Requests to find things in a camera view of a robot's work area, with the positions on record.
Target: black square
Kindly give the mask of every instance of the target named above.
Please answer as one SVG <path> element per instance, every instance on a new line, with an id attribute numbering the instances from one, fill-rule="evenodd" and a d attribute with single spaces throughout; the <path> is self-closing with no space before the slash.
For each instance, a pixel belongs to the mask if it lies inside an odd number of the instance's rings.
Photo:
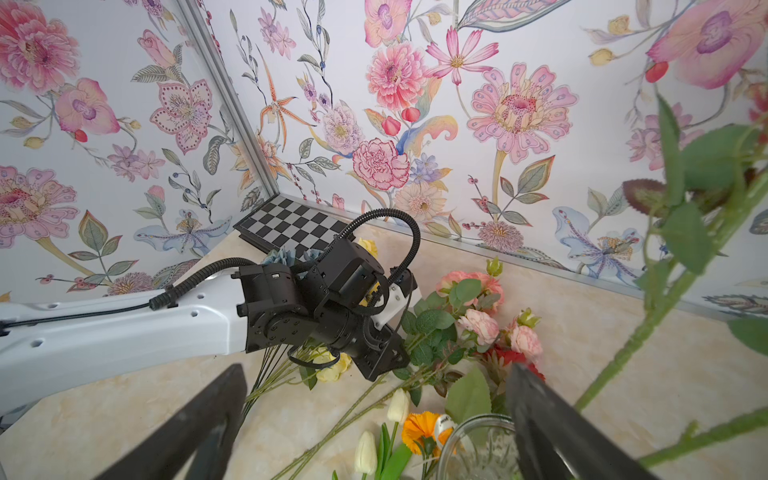
<path id="1" fill-rule="evenodd" d="M 288 237 L 286 237 L 281 233 L 280 235 L 277 236 L 275 240 L 272 241 L 272 243 L 274 243 L 276 247 L 282 247 L 283 243 L 287 241 L 288 241 Z"/>
<path id="2" fill-rule="evenodd" d="M 331 230 L 333 230 L 336 233 L 341 233 L 341 230 L 344 230 L 345 227 L 346 227 L 346 223 L 344 223 L 344 222 L 342 222 L 340 220 L 337 220 L 336 223 L 334 223 L 331 226 Z"/>
<path id="3" fill-rule="evenodd" d="M 317 227 L 315 227 L 315 230 L 312 230 L 311 234 L 314 235 L 315 237 L 322 237 L 323 234 L 327 231 L 328 231 L 327 228 L 325 228 L 322 225 L 318 225 Z"/>
<path id="4" fill-rule="evenodd" d="M 309 234 L 307 232 L 305 232 L 304 230 L 299 230 L 298 232 L 296 232 L 293 235 L 291 235 L 291 238 L 293 238 L 297 242 L 301 242 L 301 240 L 304 240 L 304 238 L 307 235 L 309 235 Z"/>
<path id="5" fill-rule="evenodd" d="M 328 242 L 324 240 L 317 240 L 314 245 L 312 245 L 310 248 L 314 248 L 316 250 L 325 250 L 326 247 L 328 247 Z"/>

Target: painted blue flower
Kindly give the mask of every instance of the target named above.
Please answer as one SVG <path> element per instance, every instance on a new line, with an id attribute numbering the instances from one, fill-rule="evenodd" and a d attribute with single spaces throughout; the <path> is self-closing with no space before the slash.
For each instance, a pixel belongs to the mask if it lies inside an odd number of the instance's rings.
<path id="1" fill-rule="evenodd" d="M 175 248 L 179 253 L 184 253 L 188 248 L 197 248 L 203 254 L 208 253 L 208 242 L 211 237 L 220 237 L 230 227 L 232 217 L 226 220 L 218 220 L 208 228 L 197 220 L 197 215 L 191 210 L 179 210 L 180 217 L 176 219 L 176 230 L 179 233 L 171 233 L 160 225 L 140 228 L 134 233 L 134 240 L 147 242 L 155 250 L 163 251 Z"/>
<path id="2" fill-rule="evenodd" d="M 589 220 L 569 207 L 557 207 L 552 211 L 558 221 L 554 232 L 560 243 L 571 248 L 568 258 L 583 263 L 589 269 L 589 276 L 615 276 L 629 286 L 637 287 L 634 281 L 642 276 L 642 270 L 630 268 L 619 260 L 628 261 L 632 253 L 640 251 L 644 238 L 634 228 L 627 228 L 621 235 L 608 232 L 592 243 L 587 236 Z"/>

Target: painted peony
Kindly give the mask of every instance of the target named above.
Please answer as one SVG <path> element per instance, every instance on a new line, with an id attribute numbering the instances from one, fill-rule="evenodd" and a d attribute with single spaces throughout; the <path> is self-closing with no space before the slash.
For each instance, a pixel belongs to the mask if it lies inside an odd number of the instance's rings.
<path id="1" fill-rule="evenodd" d="M 373 55 L 368 67 L 368 91 L 376 101 L 391 111 L 410 107 L 424 93 L 427 77 L 424 54 L 408 42 L 396 44 Z"/>
<path id="2" fill-rule="evenodd" d="M 78 209 L 55 205 L 74 202 L 76 193 L 55 175 L 53 170 L 30 168 L 23 175 L 14 167 L 0 167 L 0 248 L 13 247 L 22 234 L 33 240 L 69 236 L 64 220 L 73 220 Z"/>
<path id="3" fill-rule="evenodd" d="M 411 0 L 366 0 L 366 43 L 392 44 L 406 27 Z"/>
<path id="4" fill-rule="evenodd" d="M 535 154 L 549 151 L 549 143 L 541 134 L 555 140 L 568 134 L 568 107 L 578 97 L 567 85 L 555 87 L 555 74 L 546 65 L 525 78 L 525 64 L 516 63 L 509 83 L 495 68 L 483 77 L 491 83 L 475 91 L 472 108 L 485 116 L 470 118 L 467 127 L 480 141 L 495 138 L 496 149 L 507 152 L 513 164 L 523 161 L 528 150 Z"/>
<path id="5" fill-rule="evenodd" d="M 45 20 L 37 5 L 0 1 L 0 77 L 11 88 L 36 94 L 58 90 L 78 76 L 78 41 L 61 20 Z"/>
<path id="6" fill-rule="evenodd" d="M 676 61 L 680 81 L 719 88 L 763 44 L 768 2 L 706 0 L 689 8 L 648 51 L 656 62 Z"/>
<path id="7" fill-rule="evenodd" d="M 392 141 L 374 138 L 362 142 L 352 156 L 355 173 L 379 190 L 400 188 L 408 181 L 411 167 L 406 155 L 400 155 Z"/>

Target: painted pink flower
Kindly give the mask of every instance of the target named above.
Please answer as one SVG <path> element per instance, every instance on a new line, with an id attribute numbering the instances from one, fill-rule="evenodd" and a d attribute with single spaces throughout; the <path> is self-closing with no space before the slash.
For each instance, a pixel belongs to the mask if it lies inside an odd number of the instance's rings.
<path id="1" fill-rule="evenodd" d="M 509 154 L 513 164 L 528 156 L 549 151 L 549 143 L 541 137 L 547 134 L 557 140 L 571 129 L 568 107 L 578 101 L 567 85 L 555 87 L 555 74 L 541 66 L 530 78 L 525 78 L 525 64 L 512 65 L 510 82 L 497 69 L 483 73 L 485 80 L 480 90 L 472 95 L 472 108 L 485 114 L 470 118 L 467 127 L 475 131 L 475 138 L 486 141 L 496 139 L 496 149 Z"/>
<path id="2" fill-rule="evenodd" d="M 498 323 L 487 313 L 469 309 L 464 316 L 458 318 L 457 322 L 467 330 L 477 333 L 480 345 L 489 345 L 496 341 L 499 332 Z"/>
<path id="3" fill-rule="evenodd" d="M 392 141 L 374 138 L 362 142 L 352 156 L 355 173 L 368 185 L 379 190 L 400 188 L 408 181 L 407 155 L 399 155 Z"/>
<path id="4" fill-rule="evenodd" d="M 45 20 L 37 5 L 0 2 L 0 77 L 11 88 L 29 85 L 36 94 L 78 76 L 78 41 L 67 35 L 61 20 Z"/>
<path id="5" fill-rule="evenodd" d="M 174 53 L 151 30 L 144 30 L 144 36 L 137 41 L 149 54 L 152 61 L 162 68 L 168 68 L 176 64 Z"/>
<path id="6" fill-rule="evenodd" d="M 191 88 L 179 83 L 159 85 L 163 106 L 154 111 L 150 121 L 163 132 L 176 135 L 176 145 L 186 155 L 208 135 L 208 111 L 214 105 L 208 82 L 198 80 Z"/>
<path id="7" fill-rule="evenodd" d="M 53 170 L 30 168 L 22 175 L 14 167 L 0 167 L 0 248 L 13 247 L 22 234 L 33 240 L 69 236 L 64 220 L 74 219 L 78 209 L 55 205 L 74 202 L 76 193 L 55 176 Z"/>
<path id="8" fill-rule="evenodd" d="M 424 54 L 411 44 L 401 43 L 378 50 L 368 67 L 368 91 L 384 108 L 401 111 L 410 107 L 424 93 Z"/>
<path id="9" fill-rule="evenodd" d="M 406 27 L 411 0 L 366 0 L 366 43 L 392 44 Z"/>
<path id="10" fill-rule="evenodd" d="M 62 89 L 56 101 L 56 114 L 63 131 L 85 130 L 96 135 L 120 131 L 107 95 L 98 82 L 90 78 L 81 78 L 76 87 Z"/>
<path id="11" fill-rule="evenodd" d="M 766 15 L 763 0 L 706 0 L 683 13 L 648 56 L 677 61 L 675 75 L 687 84 L 722 87 L 763 44 Z"/>
<path id="12" fill-rule="evenodd" d="M 462 83 L 462 76 L 459 74 L 459 69 L 463 68 L 466 71 L 488 71 L 493 67 L 484 67 L 482 65 L 475 65 L 476 63 L 487 60 L 490 57 L 498 53 L 498 43 L 491 43 L 486 45 L 477 51 L 477 53 L 470 55 L 475 47 L 480 43 L 480 35 L 482 30 L 475 30 L 469 34 L 467 42 L 464 43 L 461 53 L 458 51 L 458 32 L 453 27 L 448 29 L 448 33 L 445 35 L 445 42 L 448 44 L 448 54 L 446 55 L 443 50 L 438 48 L 435 42 L 432 42 L 427 47 L 427 53 L 437 58 L 439 65 L 430 68 L 425 75 L 427 77 L 443 78 L 447 74 L 452 73 L 453 83 L 456 85 Z"/>
<path id="13" fill-rule="evenodd" d="M 685 131 L 683 128 L 690 125 L 694 119 L 691 114 L 683 114 L 683 106 L 676 103 L 672 106 L 672 113 L 680 126 L 680 149 L 685 148 L 690 142 L 704 135 L 704 130 Z M 658 170 L 664 167 L 664 156 L 661 154 L 661 133 L 659 129 L 659 116 L 648 115 L 645 118 L 645 128 L 636 128 L 632 138 L 627 142 L 632 148 L 632 157 L 629 161 L 638 161 L 647 157 L 650 160 L 648 167 Z"/>

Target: chessboard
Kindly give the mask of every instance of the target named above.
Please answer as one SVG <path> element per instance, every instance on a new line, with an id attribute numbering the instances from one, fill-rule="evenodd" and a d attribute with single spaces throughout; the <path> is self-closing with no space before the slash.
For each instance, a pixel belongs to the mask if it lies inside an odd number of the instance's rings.
<path id="1" fill-rule="evenodd" d="M 234 226 L 240 238 L 264 253 L 283 248 L 300 257 L 308 249 L 325 249 L 347 226 L 304 204 L 276 195 Z"/>

